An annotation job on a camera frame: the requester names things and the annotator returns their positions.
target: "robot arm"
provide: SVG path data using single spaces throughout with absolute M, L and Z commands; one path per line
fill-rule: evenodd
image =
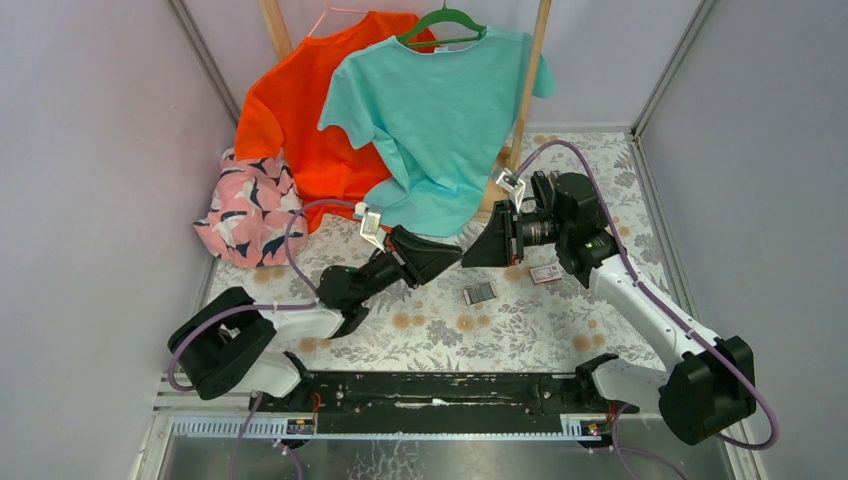
M 582 400 L 622 401 L 659 413 L 690 445 L 752 415 L 754 398 L 692 334 L 712 342 L 753 383 L 751 349 L 738 337 L 723 340 L 695 321 L 638 270 L 636 278 L 631 275 L 622 257 L 625 253 L 606 230 L 607 218 L 590 179 L 556 172 L 547 177 L 538 171 L 531 184 L 535 210 L 520 213 L 515 202 L 496 202 L 489 224 L 463 256 L 462 266 L 514 265 L 523 260 L 525 247 L 553 243 L 563 269 L 621 312 L 667 370 L 602 355 L 577 368 L 577 376 L 589 390 Z M 684 319 L 687 328 L 678 325 L 643 288 Z
M 462 256 L 459 247 L 421 239 L 402 226 L 373 237 L 382 248 L 368 263 L 324 270 L 316 300 L 256 305 L 243 288 L 233 287 L 180 327 L 168 349 L 174 355 L 182 349 L 179 364 L 200 398 L 211 400 L 234 388 L 289 395 L 308 372 L 293 356 L 267 351 L 278 333 L 287 339 L 348 335 L 368 315 L 363 302 L 373 295 L 401 279 L 417 288 Z M 265 318 L 260 310 L 274 313 Z

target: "small box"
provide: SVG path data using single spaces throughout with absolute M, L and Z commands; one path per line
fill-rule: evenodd
M 544 267 L 536 267 L 530 270 L 530 276 L 533 277 L 534 285 L 543 283 L 556 282 L 562 280 L 562 268 L 556 263 L 545 265 Z
M 498 298 L 498 294 L 495 292 L 495 286 L 491 282 L 465 287 L 462 289 L 462 294 L 465 295 L 465 303 L 468 305 Z

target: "gray wall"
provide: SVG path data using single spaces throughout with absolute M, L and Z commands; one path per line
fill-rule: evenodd
M 186 0 L 239 105 L 277 56 L 256 0 Z M 279 0 L 297 46 L 321 16 L 321 0 Z M 408 11 L 424 15 L 441 0 L 333 0 L 333 6 Z M 686 30 L 698 0 L 555 0 L 544 53 L 559 90 L 534 100 L 528 124 L 539 128 L 626 126 L 636 121 Z M 476 22 L 532 32 L 538 0 L 451 0 Z M 330 12 L 315 32 L 325 36 L 361 15 Z M 463 27 L 436 25 L 437 37 L 461 36 Z
M 846 46 L 844 0 L 721 2 L 644 137 L 696 308 L 781 420 L 772 480 L 848 468 Z
M 162 0 L 2 0 L 0 45 L 0 478 L 126 478 L 233 128 Z

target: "green clothes hanger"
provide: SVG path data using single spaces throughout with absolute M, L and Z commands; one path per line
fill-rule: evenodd
M 462 25 L 463 27 L 473 30 L 477 32 L 477 35 L 474 37 L 465 37 L 465 38 L 455 38 L 451 40 L 435 40 L 432 42 L 417 42 L 417 43 L 409 43 L 409 40 L 412 37 L 418 35 L 423 32 L 426 28 L 429 28 L 431 25 L 435 25 L 437 23 L 443 22 L 453 22 Z M 448 8 L 447 0 L 442 3 L 442 8 L 436 10 L 434 12 L 430 12 L 427 15 L 424 15 L 421 20 L 412 27 L 412 30 L 404 33 L 403 35 L 398 35 L 398 41 L 406 45 L 407 47 L 432 47 L 435 45 L 447 45 L 449 43 L 462 43 L 462 42 L 475 42 L 483 38 L 483 34 L 486 32 L 486 27 L 484 25 L 479 25 L 471 20 L 471 17 L 468 16 L 467 13 L 457 10 L 455 8 Z

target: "turquoise t-shirt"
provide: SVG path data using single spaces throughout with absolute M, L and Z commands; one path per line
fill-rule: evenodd
M 465 49 L 424 54 L 390 37 L 339 65 L 318 129 L 341 127 L 355 149 L 374 142 L 393 177 L 365 201 L 383 207 L 385 225 L 462 231 L 518 116 L 532 43 L 489 26 Z M 533 87 L 537 97 L 556 90 L 544 57 Z

